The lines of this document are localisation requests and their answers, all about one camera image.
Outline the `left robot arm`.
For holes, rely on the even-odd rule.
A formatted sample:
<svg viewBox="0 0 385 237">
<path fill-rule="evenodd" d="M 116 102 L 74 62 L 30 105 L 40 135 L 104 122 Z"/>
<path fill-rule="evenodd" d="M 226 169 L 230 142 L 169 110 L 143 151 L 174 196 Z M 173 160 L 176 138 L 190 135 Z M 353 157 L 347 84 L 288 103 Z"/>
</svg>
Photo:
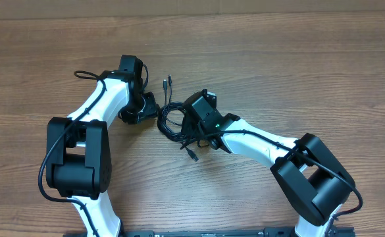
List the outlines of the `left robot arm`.
<svg viewBox="0 0 385 237">
<path fill-rule="evenodd" d="M 154 119 L 159 105 L 146 92 L 147 66 L 136 56 L 122 55 L 116 70 L 100 75 L 77 70 L 97 87 L 81 107 L 47 125 L 47 153 L 39 168 L 38 188 L 45 199 L 71 203 L 86 227 L 84 236 L 124 236 L 108 194 L 112 162 L 108 129 L 114 119 L 139 124 Z"/>
</svg>

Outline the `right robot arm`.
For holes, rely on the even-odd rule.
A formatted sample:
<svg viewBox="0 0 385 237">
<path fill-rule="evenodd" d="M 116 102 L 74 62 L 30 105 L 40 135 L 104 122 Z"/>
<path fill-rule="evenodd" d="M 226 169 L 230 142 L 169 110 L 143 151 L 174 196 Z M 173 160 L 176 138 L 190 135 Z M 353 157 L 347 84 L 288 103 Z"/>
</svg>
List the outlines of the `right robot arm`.
<svg viewBox="0 0 385 237">
<path fill-rule="evenodd" d="M 354 236 L 352 227 L 337 227 L 341 206 L 356 193 L 354 179 L 313 134 L 277 136 L 237 115 L 221 115 L 215 94 L 202 90 L 182 104 L 184 147 L 201 140 L 214 149 L 244 155 L 270 169 L 299 215 L 295 226 L 266 227 L 262 236 Z"/>
</svg>

